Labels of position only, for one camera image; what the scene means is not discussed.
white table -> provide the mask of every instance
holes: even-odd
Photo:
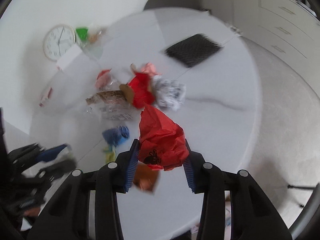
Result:
[[[224,48],[193,68],[163,53],[170,45],[197,33],[204,33]],[[259,128],[261,91],[251,54],[223,22],[183,8],[144,11],[110,27],[97,62],[104,68],[112,67],[113,75],[123,83],[133,77],[131,63],[140,67],[147,62],[155,64],[164,77],[185,83],[185,104],[167,115],[184,129],[191,149],[222,170],[237,172],[245,167]],[[69,71],[76,72],[80,64],[96,67],[94,61],[81,55]],[[88,72],[83,82],[93,82],[97,71]],[[132,139],[139,137],[139,121],[127,123],[131,139],[119,147],[119,152],[128,150]],[[101,128],[94,118],[88,121],[69,110],[63,117],[39,113],[33,123],[37,137],[44,140],[49,126],[52,136],[58,131],[51,143],[69,142],[84,172],[103,166],[104,142],[100,141]],[[154,194],[136,187],[125,195],[118,194],[124,239],[165,240],[183,233],[199,222],[202,198],[188,188],[183,167],[162,171]]]

plastic bag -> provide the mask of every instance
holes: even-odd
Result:
[[[76,28],[77,41],[82,48],[86,47],[98,41],[106,31],[105,27],[95,24],[90,24],[88,27],[78,27]]]
[[[97,81],[94,84],[96,89],[105,90],[112,85],[113,78],[110,75],[110,70],[111,69],[104,69],[99,73],[99,75],[97,76]]]
[[[87,104],[100,120],[131,120],[132,107],[120,90],[104,91],[86,99]]]
[[[170,171],[189,155],[183,129],[160,110],[145,105],[141,112],[139,161],[152,170]]]

red tissue paper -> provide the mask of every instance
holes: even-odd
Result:
[[[152,170],[180,167],[189,155],[183,129],[160,110],[145,105],[141,112],[139,161]]]
[[[143,108],[145,103],[150,105],[155,101],[155,97],[151,93],[150,77],[145,73],[135,73],[135,77],[128,83],[133,90],[134,97],[132,105],[136,108]]]
[[[97,77],[97,81],[95,83],[96,89],[101,90],[101,89],[103,89],[103,87],[105,87],[107,85],[111,85],[112,79],[110,76],[110,70],[111,69],[105,69],[99,73],[99,75]]]

gray carpet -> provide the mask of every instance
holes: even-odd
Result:
[[[320,101],[292,68],[256,43],[244,39],[261,78],[260,133],[248,171],[267,193],[287,226],[311,192],[286,185],[320,181]]]

clock hand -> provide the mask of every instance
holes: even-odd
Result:
[[[61,39],[61,36],[62,36],[63,31],[64,31],[64,27],[62,28],[60,37],[59,37],[59,39],[58,39],[58,47],[59,47],[59,54],[60,54],[60,56],[61,56],[61,52],[60,52],[60,39]]]

